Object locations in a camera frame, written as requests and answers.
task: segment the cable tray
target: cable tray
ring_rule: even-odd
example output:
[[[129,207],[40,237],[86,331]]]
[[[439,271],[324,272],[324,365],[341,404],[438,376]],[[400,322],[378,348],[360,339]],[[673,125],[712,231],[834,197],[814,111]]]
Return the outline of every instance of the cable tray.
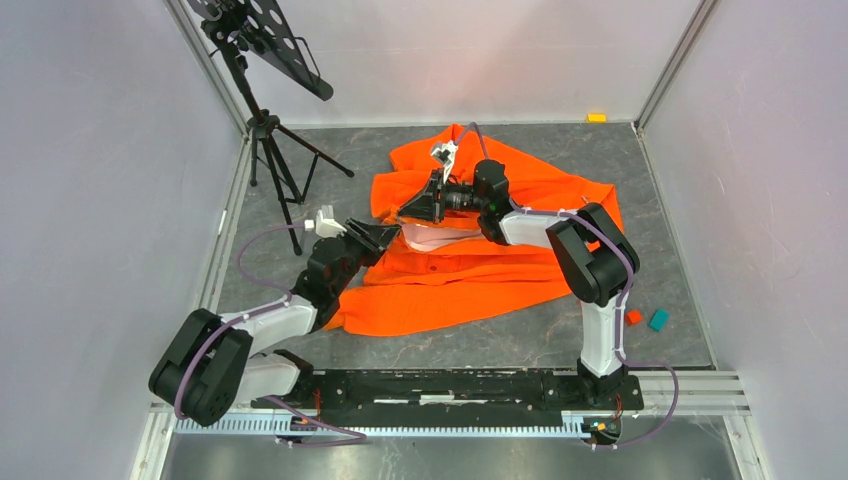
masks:
[[[580,425],[583,417],[562,416],[562,426],[535,427],[348,427],[369,437],[464,437],[464,438],[588,438]],[[193,420],[177,421],[174,433],[206,435],[275,435],[296,436],[339,436],[324,429],[292,427],[289,413],[228,413],[209,427],[201,427]]]

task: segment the white robotic arm segment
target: white robotic arm segment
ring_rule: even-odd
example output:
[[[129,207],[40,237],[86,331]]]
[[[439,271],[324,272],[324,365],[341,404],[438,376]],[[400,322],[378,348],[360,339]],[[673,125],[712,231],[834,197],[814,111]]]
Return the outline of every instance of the white robotic arm segment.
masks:
[[[247,361],[233,403],[249,402],[265,395],[286,395],[299,375],[297,365],[282,355],[257,355]]]
[[[624,324],[619,325],[620,330],[616,337],[617,300],[618,295],[610,299],[606,307],[580,302],[583,310],[583,350],[580,351],[580,362],[596,377],[604,377],[621,367],[621,360],[615,354],[615,339],[624,338]],[[622,300],[620,308],[624,308],[626,300]],[[622,358],[625,357],[623,348],[619,353]]]
[[[250,311],[278,306],[282,301],[280,299],[252,308]],[[224,322],[227,322],[233,318],[248,315],[247,320],[233,326],[233,328],[244,330],[253,337],[249,353],[249,356],[252,357],[287,338],[298,337],[311,332],[317,313],[315,307],[308,300],[299,295],[294,295],[285,308],[271,308],[268,312],[252,316],[248,312],[225,313],[221,315],[221,318]]]
[[[566,210],[575,213],[577,210]],[[530,215],[520,210],[508,213],[500,221],[506,243],[509,245],[533,245],[551,248],[551,241],[545,232],[548,227],[564,220],[553,215]]]

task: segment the red block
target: red block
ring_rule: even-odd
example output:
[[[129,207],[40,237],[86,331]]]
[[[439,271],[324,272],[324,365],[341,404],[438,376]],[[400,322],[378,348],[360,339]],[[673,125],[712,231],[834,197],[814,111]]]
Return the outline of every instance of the red block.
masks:
[[[624,323],[626,323],[628,327],[632,327],[641,321],[642,314],[639,313],[639,310],[630,310],[624,314]]]

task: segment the gray floor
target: gray floor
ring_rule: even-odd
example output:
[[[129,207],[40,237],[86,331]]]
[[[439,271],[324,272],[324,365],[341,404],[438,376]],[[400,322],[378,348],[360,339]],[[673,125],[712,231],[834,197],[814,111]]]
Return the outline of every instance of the gray floor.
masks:
[[[349,179],[320,163],[304,205],[292,206],[295,221],[311,218],[321,204],[332,204],[338,218],[370,220],[369,194],[374,174],[390,171],[388,152],[432,136],[444,127],[324,129],[300,132],[356,172]],[[613,183],[618,188],[626,235],[642,260],[628,302],[650,316],[657,308],[671,314],[659,333],[646,323],[625,333],[628,356],[660,359],[676,366],[706,366],[710,357],[662,212],[648,166],[629,125],[540,124],[485,126],[483,133],[566,172]],[[295,178],[306,178],[311,156],[289,140],[283,154]],[[260,166],[259,185],[248,188],[235,245],[283,222],[270,175]],[[315,237],[307,236],[309,252]],[[296,257],[284,232],[261,239],[245,255],[253,274],[293,283],[306,256]],[[221,291],[219,312],[238,311],[278,297],[274,290],[242,279],[234,265]],[[395,338],[373,338],[341,330],[318,332],[280,344],[319,368],[447,368],[463,366],[573,366],[580,354],[580,310],[573,296],[488,320]]]
[[[624,438],[657,420],[628,420]],[[675,418],[648,442],[591,453],[579,440],[374,438],[366,445],[289,449],[265,436],[176,435],[163,479],[674,479],[740,475],[720,417]]]

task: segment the black tripod stand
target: black tripod stand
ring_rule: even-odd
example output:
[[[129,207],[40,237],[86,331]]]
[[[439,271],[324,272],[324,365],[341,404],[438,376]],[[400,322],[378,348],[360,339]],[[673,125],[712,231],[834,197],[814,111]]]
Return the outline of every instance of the black tripod stand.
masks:
[[[244,74],[244,71],[247,69],[247,59],[241,52],[248,49],[253,50],[257,55],[269,61],[269,63],[323,100],[327,100],[332,96],[332,87],[324,82],[320,76],[312,74],[305,67],[303,54],[296,44],[291,43],[291,40],[289,40],[289,38],[295,41],[302,39],[293,37],[282,17],[282,13],[273,10],[274,7],[279,9],[279,6],[276,6],[276,2],[266,0],[258,3],[265,7],[261,13],[268,15],[274,12],[270,15],[276,22],[276,24],[270,24],[273,25],[273,28],[269,25],[260,28],[263,25],[260,25],[255,18],[264,19],[259,15],[260,12],[255,9],[250,11],[248,10],[249,7],[239,2],[225,0],[218,3],[207,3],[202,8],[194,5],[193,2],[189,3],[197,13],[206,18],[206,20],[201,22],[201,28],[218,48],[227,65],[227,69],[233,76],[236,87],[244,97],[247,107],[250,109],[252,118],[247,122],[247,127],[250,130],[250,185],[256,186],[256,164],[257,162],[262,162],[271,171],[271,178],[274,183],[274,189],[277,191],[277,199],[280,202],[280,207],[283,209],[283,216],[286,223],[290,224],[292,223],[292,219],[288,204],[302,204],[304,202],[319,159],[341,170],[348,177],[353,177],[353,171],[345,168],[332,157],[282,126],[280,119],[276,115],[271,115],[268,110],[259,108],[256,97],[253,96],[253,92],[250,90],[250,84],[247,82],[247,77]],[[285,47],[285,51],[283,51],[278,36],[287,40],[283,45],[291,45],[291,47]],[[291,171],[280,152],[280,148],[274,140],[273,132],[275,130],[282,132],[314,154],[302,192],[297,187]],[[260,146],[265,154],[267,163],[259,158],[258,150]],[[286,197],[283,192],[283,184],[291,191],[292,198]],[[289,230],[289,234],[291,235],[295,255],[302,254],[303,249],[297,240],[295,231]]]

